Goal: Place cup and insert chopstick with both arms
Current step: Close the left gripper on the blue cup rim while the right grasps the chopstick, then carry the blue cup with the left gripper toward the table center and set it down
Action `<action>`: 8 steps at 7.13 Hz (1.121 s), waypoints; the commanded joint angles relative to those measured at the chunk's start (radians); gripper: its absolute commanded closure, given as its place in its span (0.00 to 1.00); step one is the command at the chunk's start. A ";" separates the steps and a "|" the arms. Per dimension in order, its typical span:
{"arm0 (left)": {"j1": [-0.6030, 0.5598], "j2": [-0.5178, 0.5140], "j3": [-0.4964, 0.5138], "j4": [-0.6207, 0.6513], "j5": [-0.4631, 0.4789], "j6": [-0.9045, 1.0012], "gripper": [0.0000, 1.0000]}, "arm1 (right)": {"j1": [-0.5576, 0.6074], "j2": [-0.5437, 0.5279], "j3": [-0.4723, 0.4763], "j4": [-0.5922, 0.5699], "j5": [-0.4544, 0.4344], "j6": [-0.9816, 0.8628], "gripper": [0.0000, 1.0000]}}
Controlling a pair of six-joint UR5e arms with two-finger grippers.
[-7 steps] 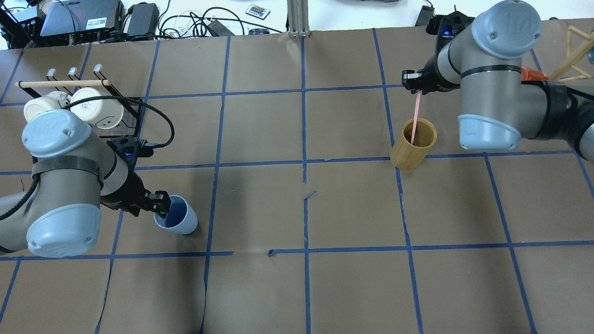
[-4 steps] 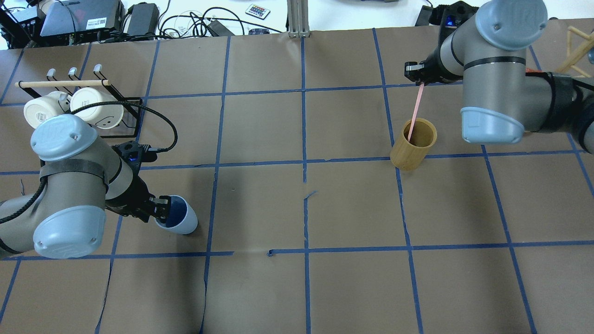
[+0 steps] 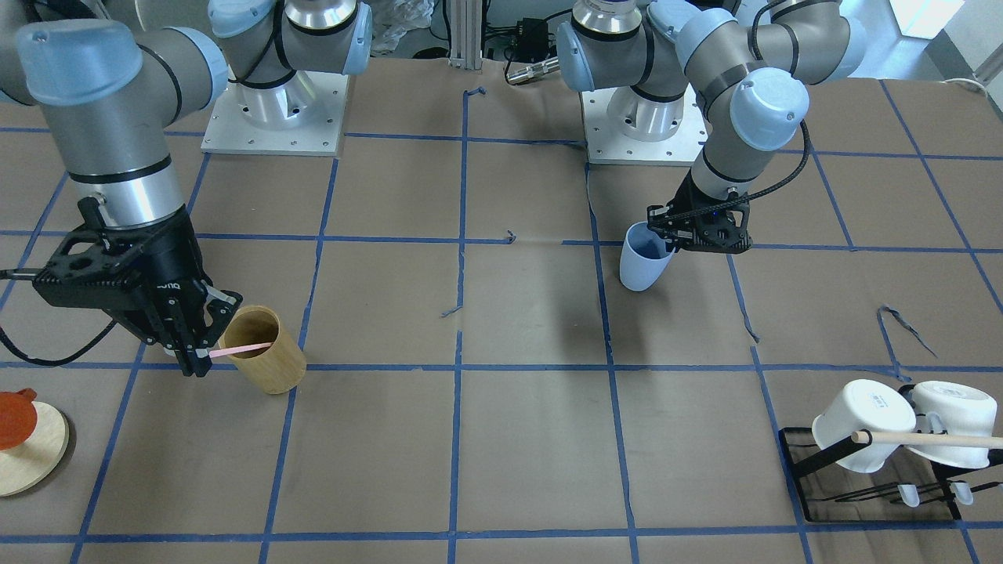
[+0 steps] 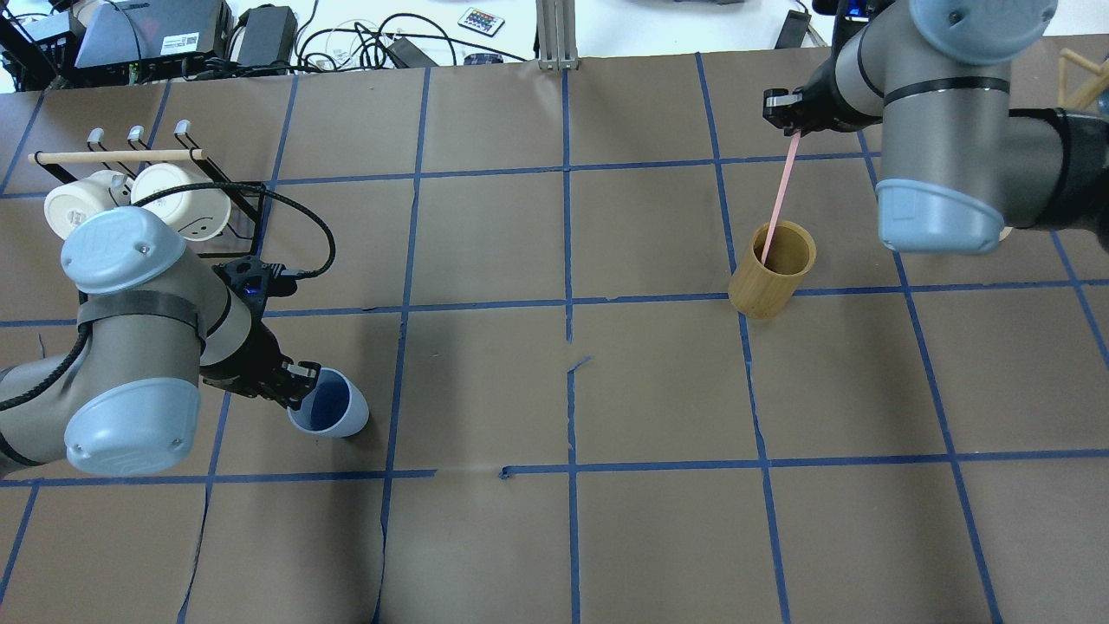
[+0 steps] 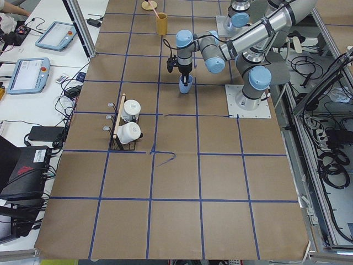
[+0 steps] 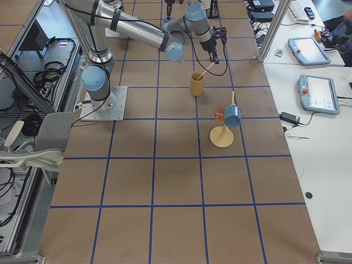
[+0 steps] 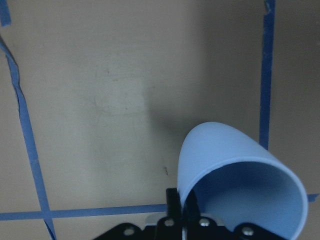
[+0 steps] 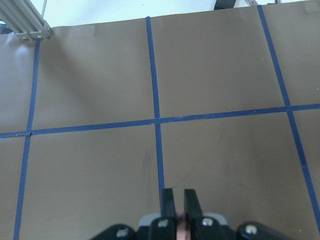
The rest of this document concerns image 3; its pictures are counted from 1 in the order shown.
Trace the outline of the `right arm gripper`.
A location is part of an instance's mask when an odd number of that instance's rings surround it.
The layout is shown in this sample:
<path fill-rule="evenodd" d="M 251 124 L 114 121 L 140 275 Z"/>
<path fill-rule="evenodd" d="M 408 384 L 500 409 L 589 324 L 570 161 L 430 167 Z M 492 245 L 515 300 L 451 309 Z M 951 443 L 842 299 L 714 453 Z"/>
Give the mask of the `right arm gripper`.
<path fill-rule="evenodd" d="M 243 303 L 210 286 L 185 207 L 144 227 L 112 229 L 96 197 L 83 197 L 71 231 L 32 282 L 55 307 L 100 309 L 145 342 L 175 354 L 183 374 L 205 376 L 210 351 Z"/>

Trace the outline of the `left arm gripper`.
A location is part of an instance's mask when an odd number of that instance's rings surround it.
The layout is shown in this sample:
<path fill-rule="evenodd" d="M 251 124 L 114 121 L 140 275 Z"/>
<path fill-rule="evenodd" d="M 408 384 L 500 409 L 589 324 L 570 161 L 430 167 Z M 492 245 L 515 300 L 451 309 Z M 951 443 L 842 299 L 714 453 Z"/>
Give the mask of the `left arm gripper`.
<path fill-rule="evenodd" d="M 647 229 L 663 240 L 667 253 L 674 253 L 676 249 L 724 254 L 747 251 L 752 246 L 746 227 L 749 204 L 735 204 L 731 208 L 678 220 L 674 227 L 669 218 L 676 213 L 718 203 L 719 201 L 699 190 L 693 182 L 692 174 L 687 174 L 669 206 L 647 207 Z"/>

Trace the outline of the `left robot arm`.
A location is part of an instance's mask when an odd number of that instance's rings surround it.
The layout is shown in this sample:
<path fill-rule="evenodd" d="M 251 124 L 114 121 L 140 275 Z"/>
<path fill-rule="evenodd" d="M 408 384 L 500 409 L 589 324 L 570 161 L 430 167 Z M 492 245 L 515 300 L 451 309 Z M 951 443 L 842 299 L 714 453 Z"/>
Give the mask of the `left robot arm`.
<path fill-rule="evenodd" d="M 663 147 L 687 114 L 709 129 L 670 202 L 647 210 L 666 250 L 739 254 L 752 183 L 802 133 L 807 86 L 846 78 L 867 30 L 838 1 L 773 1 L 745 26 L 723 8 L 687 1 L 577 1 L 556 30 L 556 59 L 575 92 L 609 90 L 601 126 Z"/>

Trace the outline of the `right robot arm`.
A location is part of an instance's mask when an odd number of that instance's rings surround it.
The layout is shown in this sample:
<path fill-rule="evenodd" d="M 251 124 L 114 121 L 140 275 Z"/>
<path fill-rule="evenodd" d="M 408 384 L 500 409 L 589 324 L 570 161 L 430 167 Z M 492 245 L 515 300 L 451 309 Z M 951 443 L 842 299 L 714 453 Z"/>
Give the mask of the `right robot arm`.
<path fill-rule="evenodd" d="M 97 309 L 175 354 L 186 376 L 240 306 L 216 288 L 164 131 L 228 85 L 275 92 L 302 71 L 362 74 L 372 15 L 361 1 L 211 1 L 212 34 L 135 36 L 98 1 L 2 3 L 2 100 L 36 106 L 78 188 L 83 223 L 40 269 L 3 270 L 55 307 Z"/>

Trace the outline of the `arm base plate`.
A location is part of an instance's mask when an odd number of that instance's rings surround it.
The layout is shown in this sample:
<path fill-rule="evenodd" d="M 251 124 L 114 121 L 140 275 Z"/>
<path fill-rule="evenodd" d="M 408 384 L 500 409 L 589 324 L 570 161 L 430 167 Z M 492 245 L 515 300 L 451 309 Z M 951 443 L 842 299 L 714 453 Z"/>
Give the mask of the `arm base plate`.
<path fill-rule="evenodd" d="M 592 165 L 677 165 L 688 168 L 707 126 L 688 80 L 671 101 L 646 99 L 630 86 L 581 92 L 581 117 Z"/>
<path fill-rule="evenodd" d="M 210 154 L 335 157 L 349 78 L 299 71 L 285 85 L 229 85 L 215 101 L 201 149 Z"/>

